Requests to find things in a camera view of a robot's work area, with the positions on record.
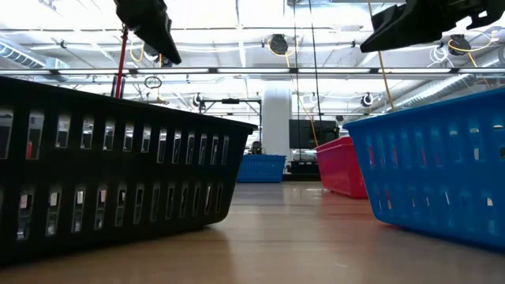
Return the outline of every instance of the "red pole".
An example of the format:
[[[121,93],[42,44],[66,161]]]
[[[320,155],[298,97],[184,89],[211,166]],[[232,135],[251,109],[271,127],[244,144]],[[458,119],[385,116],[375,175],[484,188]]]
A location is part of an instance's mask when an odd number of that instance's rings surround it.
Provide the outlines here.
[[[116,83],[116,99],[121,94],[121,82],[123,78],[123,66],[125,64],[126,42],[128,41],[128,27],[123,28],[123,44],[121,47],[121,57],[119,58],[118,82]]]

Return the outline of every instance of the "fluorescent light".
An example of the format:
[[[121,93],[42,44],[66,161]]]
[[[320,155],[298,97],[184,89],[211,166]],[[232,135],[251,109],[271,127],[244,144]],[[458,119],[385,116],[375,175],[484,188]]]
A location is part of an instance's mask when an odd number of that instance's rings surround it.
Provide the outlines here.
[[[504,68],[465,68],[460,73],[505,73]]]
[[[0,75],[49,75],[49,70],[22,69],[22,70],[0,70]]]
[[[96,74],[115,74],[117,69],[59,69],[57,70],[61,75],[96,75]],[[123,70],[123,74],[128,74],[127,69]]]
[[[315,73],[314,68],[302,68],[298,70],[299,73]],[[368,68],[322,68],[317,70],[318,73],[370,73]]]
[[[219,68],[218,73],[289,73],[288,68]]]
[[[186,74],[186,73],[208,73],[207,68],[157,68],[138,69],[140,74]]]
[[[449,68],[394,68],[384,70],[385,73],[449,73],[451,69]]]

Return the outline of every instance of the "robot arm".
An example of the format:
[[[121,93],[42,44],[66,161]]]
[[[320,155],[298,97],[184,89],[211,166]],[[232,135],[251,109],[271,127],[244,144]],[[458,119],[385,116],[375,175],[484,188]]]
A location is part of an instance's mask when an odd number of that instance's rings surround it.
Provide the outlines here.
[[[126,26],[174,64],[181,63],[163,0],[115,0],[116,14]]]
[[[429,43],[456,22],[472,17],[468,29],[499,20],[505,11],[504,0],[406,0],[372,17],[373,34],[361,44],[362,52],[390,50],[413,44]]]

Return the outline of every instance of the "pillar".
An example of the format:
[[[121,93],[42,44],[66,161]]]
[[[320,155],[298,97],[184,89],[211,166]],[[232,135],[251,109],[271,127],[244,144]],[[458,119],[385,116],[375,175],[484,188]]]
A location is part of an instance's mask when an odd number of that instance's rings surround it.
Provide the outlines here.
[[[290,159],[291,83],[267,81],[263,96],[262,145],[268,155]]]

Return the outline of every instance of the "blue plastic basket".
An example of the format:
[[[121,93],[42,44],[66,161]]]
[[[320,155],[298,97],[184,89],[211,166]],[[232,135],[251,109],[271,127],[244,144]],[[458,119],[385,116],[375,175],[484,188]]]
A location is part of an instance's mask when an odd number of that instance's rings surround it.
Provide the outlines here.
[[[281,182],[285,162],[283,155],[245,155],[237,182]]]
[[[505,247],[505,89],[356,121],[377,219]]]

